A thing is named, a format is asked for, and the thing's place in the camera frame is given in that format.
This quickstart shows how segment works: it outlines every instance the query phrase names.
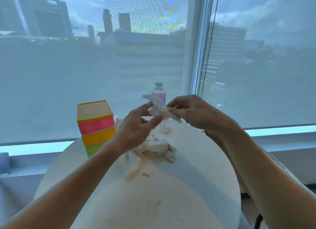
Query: skyscraper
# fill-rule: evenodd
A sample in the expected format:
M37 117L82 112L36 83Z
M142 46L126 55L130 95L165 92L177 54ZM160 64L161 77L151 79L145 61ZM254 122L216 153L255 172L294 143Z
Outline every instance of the skyscraper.
M129 13L118 14L119 28L122 31L132 31L131 18Z
M26 35L14 0L0 0L0 30Z
M112 16L109 9L103 9L103 24L106 35L113 33Z
M19 0L32 36L73 37L67 5L59 0Z
M88 35L89 38L91 39L92 43L95 44L95 37L94 37L94 29L93 26L91 24L88 24Z

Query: white table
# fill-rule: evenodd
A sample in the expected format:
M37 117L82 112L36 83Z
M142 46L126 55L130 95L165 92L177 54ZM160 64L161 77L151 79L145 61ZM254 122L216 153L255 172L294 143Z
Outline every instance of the white table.
M241 205L240 191L236 175L229 160L221 149L200 131L175 121L168 121L168 123L172 126L172 135L167 135L166 139L169 144L177 148L176 161L169 165L153 163L159 168L158 170L155 168L155 170L159 173L161 171L167 174L170 173L170 175L175 177L175 180L181 178L180 180L191 187L194 193L197 192L200 195L207 203L210 211L212 211L215 220L218 220L217 226L213 225L212 227L212 225L209 225L210 228L237 229ZM53 161L43 176L34 199L73 172L87 159L82 140L77 139ZM91 212L91 210L95 209L90 208L95 208L93 203L96 200L105 200L104 196L100 196L100 193L102 193L103 188L112 185L113 181L115 181L114 178L117 179L118 174L116 173L115 164L90 197L72 228L77 228L78 225L81 225L82 218L87 220L86 215L94 216L94 212ZM144 180L144 177L140 176L138 183L142 183L142 180Z

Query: table surface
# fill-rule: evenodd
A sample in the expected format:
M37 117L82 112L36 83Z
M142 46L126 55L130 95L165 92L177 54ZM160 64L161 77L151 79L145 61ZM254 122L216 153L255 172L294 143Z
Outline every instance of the table surface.
M170 169L170 167L174 167L176 168L175 171L179 174L176 175L175 172L172 171L170 172L172 176L176 178L181 177L188 185L193 183L194 185L198 184L201 186L204 184L197 181L197 178L199 177L194 173L191 173L191 166L184 166L183 161L193 165L193 171L197 168L200 171L199 173L207 178L208 188L206 191L200 187L196 187L194 190L197 191L201 197L203 197L202 195L204 194L208 194L206 195L206 197L208 197L206 200L210 200L211 203L216 204L208 207L212 207L210 209L216 211L214 214L223 225L222 228L236 229L239 224L241 206L240 190L235 172L226 155L211 139L195 128L186 124L179 124L175 121L168 121L168 123L172 126L172 133L170 135L165 135L165 138L170 145L177 148L176 161L173 164L167 165L165 168L161 168L161 170L168 174L173 170ZM83 164L87 159L88 157L85 147L81 138L79 138L52 162L38 186L34 199L40 197L52 186ZM115 166L113 165L110 168L105 178L113 177L113 171L115 170L112 169L113 167ZM98 192L100 191L100 188L105 188L109 185L109 183L102 181L96 189ZM88 204L89 203L86 203L76 221L79 220L78 218L84 217L85 214L89 214Z

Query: round table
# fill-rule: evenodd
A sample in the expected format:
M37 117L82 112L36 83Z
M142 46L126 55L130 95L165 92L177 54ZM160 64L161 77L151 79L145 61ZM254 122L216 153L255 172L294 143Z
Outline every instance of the round table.
M201 133L200 131L196 130L193 127L190 127L186 124L179 124L175 121L168 121L172 126L172 135L166 136L166 139L169 144L172 146L176 145L177 151L177 158L171 166L177 167L179 163L182 161L190 161L190 163L194 164L200 170L200 173L205 175L212 183L212 188L210 191L203 191L201 190L199 194L210 194L213 193L213 198L211 198L211 207L215 208L216 210L216 217L223 225L221 228L226 229L237 229L237 228L248 228L246 225L239 225L239 214L238 218L236 218L236 211L239 210L240 213L240 191L239 191L239 184L234 173L234 170L227 159L226 155L221 151L221 149L206 135ZM186 140L186 135L190 135L190 140ZM208 155L205 157L198 157L197 153L193 150L183 150L180 148L205 148L207 145L207 149L201 149L200 153L205 152ZM37 199L42 194L44 194L47 190L49 190L52 186L56 183L61 181L71 172L73 172L76 168L78 168L81 164L83 164L88 159L85 147L82 143L81 138L74 141L69 147L67 147L50 165L49 169L46 171L45 175L43 176L38 189L35 193L34 199ZM183 165L180 166L181 170L178 170L178 173L181 173L182 169L184 168ZM196 178L194 174L190 175L190 171L183 172L186 173L185 177L188 177L189 181L195 180ZM106 186L105 183L99 184L99 187ZM80 212L76 221L81 218L85 212L84 210ZM245 221L244 217L240 220L241 224Z

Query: water bottle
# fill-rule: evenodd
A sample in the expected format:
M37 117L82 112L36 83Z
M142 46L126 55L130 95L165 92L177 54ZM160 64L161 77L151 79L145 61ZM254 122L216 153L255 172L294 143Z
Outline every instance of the water bottle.
M155 86L156 87L151 94L157 97L158 99L162 100L163 103L166 104L166 93L162 88L162 83L155 83Z

